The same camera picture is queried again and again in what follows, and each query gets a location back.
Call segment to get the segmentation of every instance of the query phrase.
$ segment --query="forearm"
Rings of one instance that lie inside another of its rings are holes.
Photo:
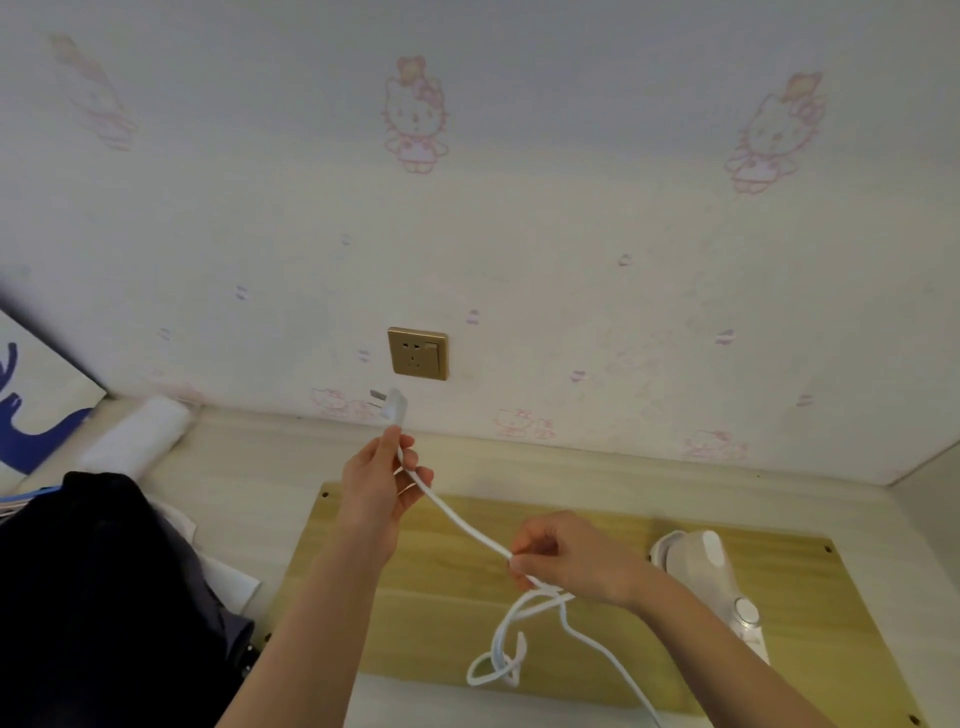
[[[335,527],[218,728],[339,728],[360,664],[379,560]]]
[[[833,728],[683,584],[656,570],[631,611],[673,657],[715,728]]]

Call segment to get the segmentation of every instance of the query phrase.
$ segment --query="wooden board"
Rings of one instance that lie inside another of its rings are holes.
[[[513,539],[523,519],[549,510],[472,497],[446,500],[501,544]],[[339,484],[325,484],[268,613],[267,632],[296,595],[339,503]],[[583,515],[643,553],[671,530],[712,528],[723,539],[741,589],[763,616],[772,665],[792,685],[840,728],[923,724],[829,539],[615,513]],[[503,559],[424,500],[404,519],[396,555],[383,572],[361,669],[403,680],[465,685],[467,667],[490,649],[494,628],[517,596]],[[569,618],[575,629],[616,654],[658,709],[701,713],[666,650],[639,619],[580,599],[570,603]],[[527,619],[522,630],[529,652],[520,692],[636,705],[607,660],[563,632],[555,611]],[[507,645],[513,651],[513,636]],[[493,688],[510,690],[499,683]]]

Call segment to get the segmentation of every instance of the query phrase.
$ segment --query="left hand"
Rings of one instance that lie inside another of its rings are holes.
[[[419,458],[410,449],[413,444],[411,435],[401,434],[397,425],[391,425],[344,465],[344,496],[337,526],[372,545],[380,567],[394,555],[403,514],[423,496],[417,485],[410,487],[413,479],[406,471],[394,475],[400,467],[396,449],[403,448],[403,468],[416,469],[427,485],[433,482],[432,470],[417,467]]]

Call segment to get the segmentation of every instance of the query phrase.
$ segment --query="white cable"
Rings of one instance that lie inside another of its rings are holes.
[[[399,458],[399,462],[402,464],[403,448],[396,449],[396,456]],[[436,503],[440,510],[446,513],[446,516],[451,521],[464,529],[470,536],[479,541],[481,544],[492,548],[507,560],[513,557],[514,554],[512,554],[508,549],[504,548],[496,541],[481,533],[460,518],[457,512],[444,503],[440,496],[434,493],[431,488],[427,487],[426,483],[424,483],[420,479],[420,476],[414,471],[406,472],[411,478],[413,478],[413,481],[417,484],[420,490],[423,491],[423,494]],[[646,709],[650,712],[650,716],[653,718],[654,723],[657,724],[657,728],[664,728],[663,723],[660,722],[660,716],[658,715],[657,711],[654,710],[653,705],[650,704],[647,696],[643,694],[643,691],[640,689],[637,683],[634,682],[634,678],[632,678],[630,673],[627,672],[626,668],[620,664],[620,661],[613,656],[613,653],[598,641],[592,640],[587,635],[577,632],[577,630],[570,626],[570,623],[566,620],[566,603],[573,599],[574,596],[569,592],[564,592],[564,590],[560,589],[559,587],[545,584],[534,576],[528,575],[527,578],[537,588],[522,595],[507,611],[507,614],[497,626],[496,631],[493,632],[493,640],[490,645],[490,652],[485,652],[484,654],[480,655],[480,657],[473,661],[467,670],[468,684],[476,687],[478,685],[486,685],[494,680],[503,680],[514,688],[519,685],[520,667],[522,666],[523,659],[527,654],[527,641],[522,632],[517,632],[516,655],[514,657],[509,657],[503,649],[503,644],[507,639],[507,630],[510,629],[510,625],[515,621],[521,621],[522,619],[527,619],[528,617],[532,617],[540,612],[545,612],[548,609],[560,607],[560,624],[563,626],[564,631],[571,637],[575,637],[576,639],[580,640],[580,642],[588,644],[589,646],[593,647],[593,649],[601,652],[604,657],[610,660],[613,666],[616,667],[617,671],[619,671],[619,673],[623,676],[623,679],[627,681],[627,685],[629,685],[634,691],[636,697],[639,698],[640,702],[643,703],[644,707],[646,707]],[[522,609],[523,605],[528,601],[532,601],[533,599],[540,597],[547,597],[547,601],[532,607],[527,607],[526,609]],[[479,677],[476,677],[474,672],[487,660],[490,660],[491,664],[493,665],[492,672],[488,672],[486,675],[480,675]]]

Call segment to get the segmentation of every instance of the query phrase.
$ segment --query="gold wall socket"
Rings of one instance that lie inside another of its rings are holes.
[[[390,327],[387,339],[397,374],[446,380],[449,342],[445,333]]]

